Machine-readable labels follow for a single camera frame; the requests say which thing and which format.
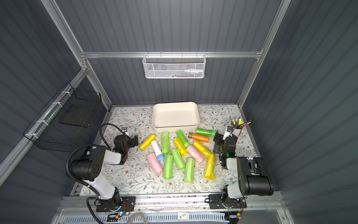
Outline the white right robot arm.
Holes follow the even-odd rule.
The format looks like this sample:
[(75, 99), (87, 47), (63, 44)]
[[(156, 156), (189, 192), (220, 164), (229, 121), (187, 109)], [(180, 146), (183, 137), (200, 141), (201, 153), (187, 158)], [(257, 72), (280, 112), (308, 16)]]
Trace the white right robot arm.
[(237, 171), (238, 181), (224, 187), (222, 202), (228, 202), (230, 199), (240, 200), (250, 195), (273, 195), (274, 184), (263, 158), (236, 156), (235, 135), (224, 136), (216, 133), (213, 141), (213, 151), (218, 154), (220, 165), (224, 169)]

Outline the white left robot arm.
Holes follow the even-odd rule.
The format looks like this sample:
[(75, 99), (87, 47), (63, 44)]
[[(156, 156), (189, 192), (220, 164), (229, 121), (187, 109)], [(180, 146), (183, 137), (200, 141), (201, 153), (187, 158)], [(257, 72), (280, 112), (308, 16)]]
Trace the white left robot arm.
[[(104, 138), (105, 126), (112, 126), (120, 132), (120, 135), (114, 138), (114, 148), (111, 148)], [(96, 194), (95, 199), (120, 203), (119, 190), (102, 175), (102, 165), (125, 164), (129, 149), (138, 146), (139, 139), (137, 135), (130, 137), (127, 132), (112, 123), (102, 124), (99, 134), (104, 145), (91, 144), (75, 149), (67, 158), (66, 174), (73, 181), (93, 191)]]

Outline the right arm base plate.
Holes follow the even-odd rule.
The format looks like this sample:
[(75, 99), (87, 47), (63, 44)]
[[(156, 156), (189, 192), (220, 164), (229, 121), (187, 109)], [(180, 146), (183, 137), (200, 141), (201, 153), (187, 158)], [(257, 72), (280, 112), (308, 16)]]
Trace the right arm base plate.
[(232, 199), (224, 197), (222, 193), (220, 194), (210, 194), (205, 199), (205, 202), (209, 204), (210, 209), (246, 209), (247, 204), (243, 199)]

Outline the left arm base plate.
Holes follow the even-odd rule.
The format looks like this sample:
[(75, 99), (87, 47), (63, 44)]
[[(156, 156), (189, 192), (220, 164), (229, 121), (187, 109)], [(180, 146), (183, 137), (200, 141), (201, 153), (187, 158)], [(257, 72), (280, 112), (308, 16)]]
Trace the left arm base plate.
[(96, 212), (132, 212), (136, 203), (136, 197), (121, 197), (119, 202), (115, 199), (96, 199), (94, 205)]

